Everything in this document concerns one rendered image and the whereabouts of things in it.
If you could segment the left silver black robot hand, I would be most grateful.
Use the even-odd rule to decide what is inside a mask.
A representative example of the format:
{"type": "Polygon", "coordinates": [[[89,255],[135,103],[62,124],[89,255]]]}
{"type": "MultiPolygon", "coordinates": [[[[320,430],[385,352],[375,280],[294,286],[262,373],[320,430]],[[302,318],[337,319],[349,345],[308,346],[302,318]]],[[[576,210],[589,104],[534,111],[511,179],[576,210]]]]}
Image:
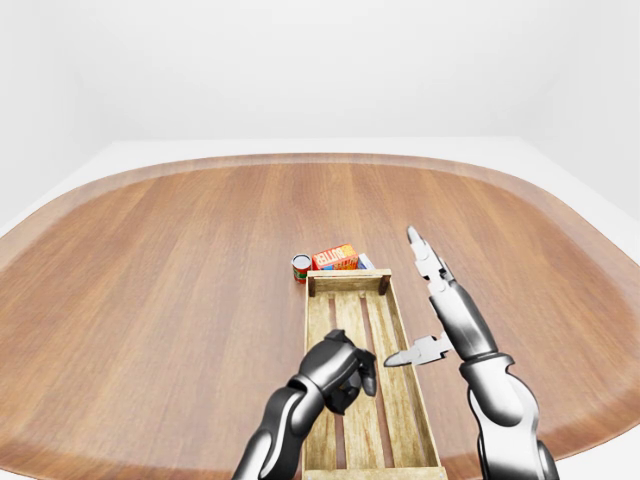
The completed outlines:
{"type": "Polygon", "coordinates": [[[376,357],[358,348],[344,330],[330,331],[302,359],[298,375],[319,390],[325,406],[343,415],[361,390],[369,397],[377,392],[376,357]]]}

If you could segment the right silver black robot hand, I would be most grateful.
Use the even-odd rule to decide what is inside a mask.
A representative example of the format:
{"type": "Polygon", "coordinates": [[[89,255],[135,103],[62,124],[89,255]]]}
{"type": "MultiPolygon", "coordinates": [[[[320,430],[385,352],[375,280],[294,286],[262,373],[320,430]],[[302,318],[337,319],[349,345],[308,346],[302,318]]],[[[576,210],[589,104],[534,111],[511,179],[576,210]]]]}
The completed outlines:
{"type": "Polygon", "coordinates": [[[464,361],[498,350],[493,335],[470,294],[454,277],[448,265],[412,226],[407,236],[415,265],[428,282],[429,300],[444,332],[440,337],[421,337],[407,350],[389,356],[388,368],[422,365],[443,359],[453,349],[464,361]]]}

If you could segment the red green soup tin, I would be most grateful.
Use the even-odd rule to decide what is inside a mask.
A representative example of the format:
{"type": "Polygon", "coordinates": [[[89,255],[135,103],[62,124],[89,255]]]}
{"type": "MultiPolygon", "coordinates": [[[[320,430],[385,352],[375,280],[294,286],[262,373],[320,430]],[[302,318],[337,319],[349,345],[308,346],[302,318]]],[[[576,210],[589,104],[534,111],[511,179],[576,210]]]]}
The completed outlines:
{"type": "Polygon", "coordinates": [[[297,254],[291,260],[294,279],[304,284],[312,267],[312,259],[306,254],[297,254]]]}

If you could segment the orange butter box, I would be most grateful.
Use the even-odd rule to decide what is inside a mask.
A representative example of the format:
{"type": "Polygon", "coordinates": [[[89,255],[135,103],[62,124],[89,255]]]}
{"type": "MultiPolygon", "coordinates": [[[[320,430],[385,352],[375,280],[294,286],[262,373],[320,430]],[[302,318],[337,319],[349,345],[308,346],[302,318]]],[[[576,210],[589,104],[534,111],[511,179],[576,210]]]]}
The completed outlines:
{"type": "Polygon", "coordinates": [[[354,270],[359,256],[350,243],[326,249],[312,256],[313,270],[354,270]]]}

